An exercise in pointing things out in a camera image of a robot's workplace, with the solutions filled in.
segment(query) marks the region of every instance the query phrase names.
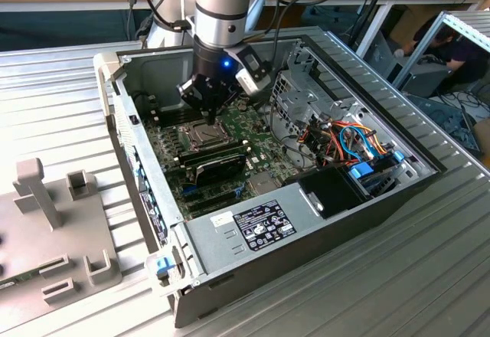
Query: white sticker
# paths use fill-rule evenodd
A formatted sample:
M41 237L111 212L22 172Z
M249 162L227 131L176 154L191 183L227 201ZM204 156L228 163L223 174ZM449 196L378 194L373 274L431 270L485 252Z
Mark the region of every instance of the white sticker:
M283 230L283 232L284 232L284 231L288 231L290 228L292 228L292 225L291 224L287 224L286 226L282 226L281 227L281 230Z
M215 227L229 224L230 222L233 222L233 213L231 211L228 211L222 214L217 214L216 216L211 217L211 222L213 222L213 225Z

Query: motherboard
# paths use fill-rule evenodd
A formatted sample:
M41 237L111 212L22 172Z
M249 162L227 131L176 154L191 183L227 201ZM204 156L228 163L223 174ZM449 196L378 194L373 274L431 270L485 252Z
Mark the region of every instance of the motherboard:
M187 220L276 190L302 171L272 137L264 114L246 101L229 105L213 126L192 112L172 119L152 114L145 129ZM176 119L185 122L170 125Z

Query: metal rack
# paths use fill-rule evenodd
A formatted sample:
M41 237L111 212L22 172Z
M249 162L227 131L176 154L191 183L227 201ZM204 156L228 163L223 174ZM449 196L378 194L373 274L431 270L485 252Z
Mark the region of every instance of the metal rack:
M395 78L393 82L395 88L400 88L413 65L417 63L443 25L450 26L479 47L490 52L490 12L442 11Z

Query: blue cable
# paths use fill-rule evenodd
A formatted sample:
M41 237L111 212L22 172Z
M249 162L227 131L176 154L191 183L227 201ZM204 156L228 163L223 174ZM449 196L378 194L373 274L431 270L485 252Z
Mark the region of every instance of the blue cable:
M346 152L347 152L349 155L354 156L356 159L358 159L358 160L359 160L359 162L362 162L362 159L361 159L361 157L360 157L358 154L356 154L356 153L354 153L354 152L350 151L350 150L349 150L349 149L348 149L348 148L345 146L345 142L344 142L344 131L345 131L346 129L352 129L352 130L354 130L355 132L357 132L357 133L358 133L358 134L361 136L361 138L362 138L362 140L363 140L364 144L366 145L367 149L369 150L369 152L371 152L371 154L372 154L374 157L381 157L381 156L380 156L380 154L379 154L379 153L376 151L376 149L374 149L374 148L371 146L371 144L369 144L369 142L367 141L368 139L366 138L366 135L365 135L365 134L364 134L364 133L363 133L363 132L362 132L362 131L361 131L359 128L357 128L356 126L346 126L345 128L343 128L343 129L340 131L340 134L339 134L339 135L340 135L340 143L341 143L341 145L342 145L342 148L343 148L343 149L344 149L344 150L345 150L345 151L346 151Z
M237 199L240 198L242 196L242 191L245 189L245 184L246 182L244 182L241 186L239 186L238 188L234 189L235 190L235 195L237 196Z

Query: cardboard box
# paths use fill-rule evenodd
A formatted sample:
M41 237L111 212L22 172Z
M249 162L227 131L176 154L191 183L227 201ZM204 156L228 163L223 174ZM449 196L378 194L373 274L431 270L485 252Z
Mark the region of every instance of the cardboard box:
M485 119L473 126L475 138L483 152L482 162L490 168L490 119Z

